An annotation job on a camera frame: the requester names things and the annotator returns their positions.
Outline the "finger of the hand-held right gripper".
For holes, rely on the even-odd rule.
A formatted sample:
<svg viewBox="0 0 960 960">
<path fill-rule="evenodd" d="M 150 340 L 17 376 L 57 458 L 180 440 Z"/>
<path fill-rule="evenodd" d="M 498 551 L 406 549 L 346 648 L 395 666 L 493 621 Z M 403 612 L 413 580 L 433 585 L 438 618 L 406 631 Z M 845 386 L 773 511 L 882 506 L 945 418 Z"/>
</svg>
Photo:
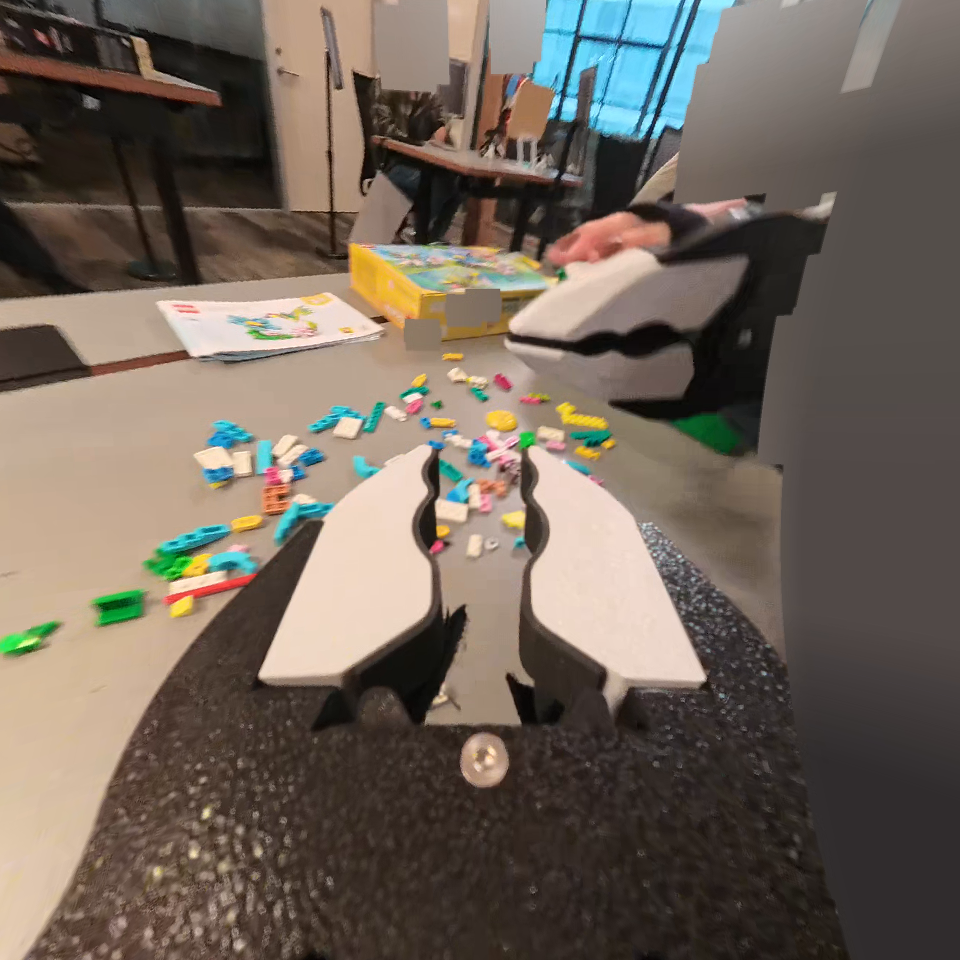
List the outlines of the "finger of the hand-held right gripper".
<svg viewBox="0 0 960 960">
<path fill-rule="evenodd" d="M 654 326 L 702 330 L 737 294 L 748 266 L 744 254 L 668 262 L 638 248 L 588 263 L 516 313 L 508 348 L 572 349 L 594 335 Z"/>
<path fill-rule="evenodd" d="M 583 355 L 515 341 L 505 347 L 538 376 L 608 403 L 677 401 L 694 376 L 693 352 L 685 344 L 636 357 L 614 350 Z"/>
</svg>

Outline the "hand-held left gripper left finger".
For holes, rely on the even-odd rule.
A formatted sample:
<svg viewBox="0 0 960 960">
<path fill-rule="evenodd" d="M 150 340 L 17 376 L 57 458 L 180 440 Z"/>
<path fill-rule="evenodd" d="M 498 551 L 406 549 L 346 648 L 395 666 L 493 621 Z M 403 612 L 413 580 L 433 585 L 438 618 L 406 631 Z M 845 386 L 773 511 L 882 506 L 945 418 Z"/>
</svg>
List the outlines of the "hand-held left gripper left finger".
<svg viewBox="0 0 960 960">
<path fill-rule="evenodd" d="M 259 667 L 261 684 L 343 690 L 442 617 L 429 552 L 437 461 L 436 449 L 415 447 L 330 511 Z"/>
</svg>

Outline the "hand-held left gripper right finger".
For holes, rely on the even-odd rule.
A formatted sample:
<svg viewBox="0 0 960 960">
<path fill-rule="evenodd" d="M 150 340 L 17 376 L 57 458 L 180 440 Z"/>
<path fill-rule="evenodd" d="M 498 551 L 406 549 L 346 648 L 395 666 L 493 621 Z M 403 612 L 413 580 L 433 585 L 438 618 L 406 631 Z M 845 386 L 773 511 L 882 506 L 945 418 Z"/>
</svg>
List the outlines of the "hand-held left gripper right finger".
<svg viewBox="0 0 960 960">
<path fill-rule="evenodd" d="M 534 715 L 599 694 L 617 716 L 632 694 L 708 681 L 642 535 L 615 496 L 541 447 L 521 457 L 524 540 L 518 653 Z"/>
</svg>

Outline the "person's right forearm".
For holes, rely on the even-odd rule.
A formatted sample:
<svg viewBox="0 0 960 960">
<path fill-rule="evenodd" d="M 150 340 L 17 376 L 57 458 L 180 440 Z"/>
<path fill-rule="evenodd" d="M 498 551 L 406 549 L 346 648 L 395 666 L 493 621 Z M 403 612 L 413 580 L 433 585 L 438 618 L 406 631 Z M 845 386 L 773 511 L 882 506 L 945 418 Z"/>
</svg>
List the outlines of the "person's right forearm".
<svg viewBox="0 0 960 960">
<path fill-rule="evenodd" d="M 634 195 L 627 212 L 642 224 L 668 229 L 671 239 L 702 230 L 709 218 L 698 210 L 674 202 L 680 154 L 668 159 Z"/>
</svg>

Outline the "yellow lego box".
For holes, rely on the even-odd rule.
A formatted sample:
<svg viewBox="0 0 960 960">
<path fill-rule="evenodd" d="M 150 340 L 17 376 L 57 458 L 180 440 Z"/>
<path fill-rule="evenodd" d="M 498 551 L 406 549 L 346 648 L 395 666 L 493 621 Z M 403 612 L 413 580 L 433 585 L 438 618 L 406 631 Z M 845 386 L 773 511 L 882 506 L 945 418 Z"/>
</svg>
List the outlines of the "yellow lego box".
<svg viewBox="0 0 960 960">
<path fill-rule="evenodd" d="M 351 288 L 402 329 L 436 322 L 442 341 L 504 335 L 512 318 L 557 285 L 520 252 L 486 246 L 351 243 Z"/>
</svg>

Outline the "lego instruction booklet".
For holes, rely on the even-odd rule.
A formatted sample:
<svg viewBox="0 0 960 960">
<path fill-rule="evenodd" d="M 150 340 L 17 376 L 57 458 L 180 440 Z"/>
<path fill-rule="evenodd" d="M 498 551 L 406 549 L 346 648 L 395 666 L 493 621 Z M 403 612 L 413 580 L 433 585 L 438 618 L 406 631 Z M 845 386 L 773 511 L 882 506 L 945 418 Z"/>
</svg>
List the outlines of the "lego instruction booklet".
<svg viewBox="0 0 960 960">
<path fill-rule="evenodd" d="M 380 323 L 330 293 L 260 301 L 180 298 L 156 306 L 186 353 L 204 362 L 245 362 L 382 335 Z"/>
</svg>

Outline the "person's right hand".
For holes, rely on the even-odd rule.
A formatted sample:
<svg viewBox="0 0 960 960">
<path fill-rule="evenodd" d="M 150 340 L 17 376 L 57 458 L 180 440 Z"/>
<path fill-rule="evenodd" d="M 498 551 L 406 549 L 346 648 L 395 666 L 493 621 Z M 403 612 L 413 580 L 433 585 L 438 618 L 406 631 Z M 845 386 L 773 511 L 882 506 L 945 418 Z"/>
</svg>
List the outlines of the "person's right hand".
<svg viewBox="0 0 960 960">
<path fill-rule="evenodd" d="M 624 250 L 664 247 L 670 240 L 667 223 L 620 212 L 577 226 L 549 246 L 546 258 L 555 268 L 566 268 L 573 263 L 598 262 Z"/>
</svg>

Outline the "brown-edged office table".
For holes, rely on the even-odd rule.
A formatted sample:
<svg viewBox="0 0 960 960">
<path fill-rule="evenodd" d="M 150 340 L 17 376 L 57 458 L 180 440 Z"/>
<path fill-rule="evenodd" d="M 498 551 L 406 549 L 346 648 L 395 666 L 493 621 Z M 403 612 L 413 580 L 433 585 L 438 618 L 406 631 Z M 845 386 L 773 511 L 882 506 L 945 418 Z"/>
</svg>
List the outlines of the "brown-edged office table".
<svg viewBox="0 0 960 960">
<path fill-rule="evenodd" d="M 150 174 L 160 200 L 180 285 L 197 285 L 202 277 L 175 178 L 171 116 L 188 106 L 216 110 L 222 98 L 205 87 L 178 78 L 164 81 L 138 74 L 84 66 L 52 57 L 3 51 L 4 78 L 29 78 L 57 84 L 101 102 L 97 110 L 81 109 L 72 118 L 79 127 L 110 139 L 142 141 L 150 159 Z"/>
<path fill-rule="evenodd" d="M 570 174 L 562 160 L 558 171 L 538 173 L 516 160 L 485 157 L 475 150 L 446 149 L 443 145 L 414 145 L 383 136 L 370 144 L 402 160 L 421 173 L 412 206 L 415 243 L 425 246 L 429 239 L 432 187 L 441 171 L 456 175 L 462 192 L 477 200 L 512 199 L 517 210 L 509 250 L 522 250 L 531 216 L 538 208 L 551 210 L 567 190 L 579 189 L 581 175 Z"/>
</svg>

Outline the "large window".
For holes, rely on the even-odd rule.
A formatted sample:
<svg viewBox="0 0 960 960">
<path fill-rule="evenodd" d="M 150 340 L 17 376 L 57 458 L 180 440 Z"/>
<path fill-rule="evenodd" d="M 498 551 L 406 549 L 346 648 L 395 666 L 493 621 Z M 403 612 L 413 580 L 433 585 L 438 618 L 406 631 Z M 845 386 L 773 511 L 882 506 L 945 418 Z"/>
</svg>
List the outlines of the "large window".
<svg viewBox="0 0 960 960">
<path fill-rule="evenodd" d="M 699 66 L 732 1 L 548 1 L 536 84 L 553 90 L 551 116 L 577 113 L 580 77 L 595 68 L 589 126 L 657 138 L 685 124 Z"/>
</svg>

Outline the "black stand pole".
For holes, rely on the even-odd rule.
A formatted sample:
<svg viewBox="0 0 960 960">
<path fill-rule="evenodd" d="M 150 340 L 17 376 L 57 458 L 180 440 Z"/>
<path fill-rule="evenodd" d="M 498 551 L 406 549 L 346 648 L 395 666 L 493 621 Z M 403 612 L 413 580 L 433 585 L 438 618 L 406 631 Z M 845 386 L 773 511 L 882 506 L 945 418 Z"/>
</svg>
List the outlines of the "black stand pole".
<svg viewBox="0 0 960 960">
<path fill-rule="evenodd" d="M 337 236 L 337 207 L 335 200 L 334 166 L 334 130 L 333 130 L 333 92 L 344 88 L 343 68 L 339 50 L 337 31 L 332 11 L 328 6 L 319 7 L 323 33 L 324 83 L 325 83 L 325 119 L 326 119 L 326 169 L 327 169 L 327 224 L 328 251 L 333 261 L 343 262 L 348 254 L 342 248 Z"/>
</svg>

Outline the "white door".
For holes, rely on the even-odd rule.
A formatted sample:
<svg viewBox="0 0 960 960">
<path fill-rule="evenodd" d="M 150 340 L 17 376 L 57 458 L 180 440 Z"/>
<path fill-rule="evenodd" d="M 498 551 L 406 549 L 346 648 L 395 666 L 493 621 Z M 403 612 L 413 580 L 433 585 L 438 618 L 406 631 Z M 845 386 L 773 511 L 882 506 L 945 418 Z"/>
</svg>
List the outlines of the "white door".
<svg viewBox="0 0 960 960">
<path fill-rule="evenodd" d="M 334 210 L 355 213 L 364 136 L 353 71 L 373 69 L 370 1 L 260 2 L 273 123 L 275 169 L 282 205 L 297 212 L 329 206 L 328 146 L 332 142 Z M 331 91 L 328 131 L 326 40 L 321 9 L 332 15 L 344 87 Z"/>
</svg>

